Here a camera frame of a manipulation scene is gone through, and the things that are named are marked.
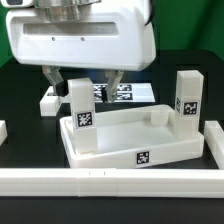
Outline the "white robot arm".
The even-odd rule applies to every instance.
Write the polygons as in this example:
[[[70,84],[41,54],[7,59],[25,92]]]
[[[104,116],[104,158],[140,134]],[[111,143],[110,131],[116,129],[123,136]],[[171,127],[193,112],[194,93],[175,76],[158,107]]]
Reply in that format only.
[[[126,71],[156,57],[151,0],[0,0],[8,9],[11,51],[22,64],[40,65],[50,83],[65,84],[61,67],[102,69],[102,99],[113,102]]]

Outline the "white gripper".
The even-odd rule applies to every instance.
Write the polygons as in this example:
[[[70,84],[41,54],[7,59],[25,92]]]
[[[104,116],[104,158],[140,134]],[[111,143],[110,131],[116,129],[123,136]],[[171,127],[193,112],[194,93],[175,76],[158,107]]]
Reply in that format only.
[[[57,96],[68,95],[59,67],[110,69],[102,101],[113,103],[123,70],[140,71],[156,56],[150,3],[7,3],[6,29],[13,56],[46,65]]]

